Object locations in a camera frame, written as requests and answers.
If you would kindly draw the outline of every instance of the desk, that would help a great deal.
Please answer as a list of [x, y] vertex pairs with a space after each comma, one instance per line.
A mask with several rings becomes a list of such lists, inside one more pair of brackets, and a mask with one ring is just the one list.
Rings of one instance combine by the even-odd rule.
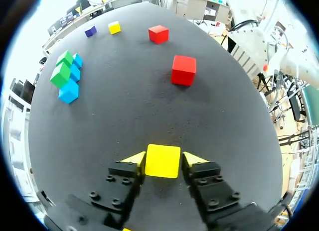
[[76, 19], [74, 19], [71, 23], [69, 23], [66, 27], [64, 27], [61, 31], [58, 33], [52, 35], [48, 41], [42, 46], [43, 53], [45, 56], [48, 56], [46, 53], [59, 39], [64, 38], [66, 35], [68, 35], [70, 32], [78, 28], [79, 26], [85, 24], [87, 21], [90, 20], [90, 14], [94, 13], [95, 11], [98, 11], [100, 9], [105, 10], [105, 6], [108, 4], [110, 7], [113, 8], [119, 8], [122, 6], [126, 6], [132, 3], [137, 2], [151, 2], [151, 3], [157, 3], [157, 0], [107, 0], [103, 4], [99, 4], [97, 6], [92, 6], [83, 11], [83, 13]]
[[[108, 23], [122, 31], [110, 35]], [[268, 111], [245, 71], [204, 31], [172, 11], [138, 3], [105, 13], [79, 27], [48, 58], [32, 99], [30, 159], [37, 186], [57, 203], [68, 194], [89, 201], [114, 160], [150, 143], [177, 145], [216, 161], [242, 196], [269, 210], [282, 190], [282, 160]], [[155, 45], [148, 28], [169, 28]], [[83, 58], [80, 97], [58, 99], [50, 76], [68, 49]], [[174, 55], [197, 59], [189, 88], [170, 82]], [[127, 228], [134, 231], [205, 230], [182, 172], [177, 179], [146, 177]]]
[[[207, 19], [228, 23], [229, 7], [213, 0], [174, 0], [173, 10], [187, 19]], [[214, 10], [215, 14], [208, 14], [206, 10]]]

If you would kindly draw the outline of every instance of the red cube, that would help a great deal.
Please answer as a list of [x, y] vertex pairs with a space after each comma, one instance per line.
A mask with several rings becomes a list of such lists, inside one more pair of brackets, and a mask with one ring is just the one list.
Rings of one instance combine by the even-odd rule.
[[168, 41], [169, 29], [161, 25], [149, 28], [150, 41], [160, 44]]
[[191, 86], [196, 75], [196, 59], [175, 55], [173, 61], [171, 83]]

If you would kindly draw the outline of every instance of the blue cube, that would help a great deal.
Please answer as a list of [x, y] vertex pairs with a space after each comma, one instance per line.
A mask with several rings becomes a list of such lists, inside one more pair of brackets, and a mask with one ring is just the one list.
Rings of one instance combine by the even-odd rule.
[[71, 65], [70, 70], [71, 70], [70, 78], [77, 83], [80, 80], [81, 71], [77, 68], [77, 66], [74, 63]]
[[69, 79], [69, 81], [60, 89], [59, 98], [67, 104], [70, 104], [79, 97], [79, 85]]
[[77, 66], [78, 69], [82, 68], [83, 60], [79, 54], [76, 53], [73, 55], [73, 63]]
[[93, 25], [91, 27], [88, 27], [86, 30], [85, 30], [85, 34], [87, 37], [91, 37], [92, 35], [94, 35], [96, 33], [96, 27]]

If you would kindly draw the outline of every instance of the white wall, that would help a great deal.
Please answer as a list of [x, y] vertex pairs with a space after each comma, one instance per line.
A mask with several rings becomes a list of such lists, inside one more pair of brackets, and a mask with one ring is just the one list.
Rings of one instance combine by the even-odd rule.
[[47, 28], [75, 5], [76, 0], [40, 0], [32, 16], [19, 28], [6, 54], [2, 69], [5, 72], [4, 87], [12, 79], [30, 80], [32, 83], [43, 57], [42, 45], [49, 38]]

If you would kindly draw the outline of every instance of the green cube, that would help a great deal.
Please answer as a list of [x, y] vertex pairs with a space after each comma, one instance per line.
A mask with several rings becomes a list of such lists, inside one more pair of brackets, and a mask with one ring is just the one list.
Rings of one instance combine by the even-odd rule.
[[62, 88], [70, 79], [71, 69], [65, 64], [58, 65], [51, 75], [50, 81], [58, 88]]
[[56, 61], [55, 66], [57, 67], [61, 63], [65, 63], [68, 67], [71, 67], [73, 63], [73, 56], [68, 50], [62, 53], [60, 57], [58, 57], [58, 60]]

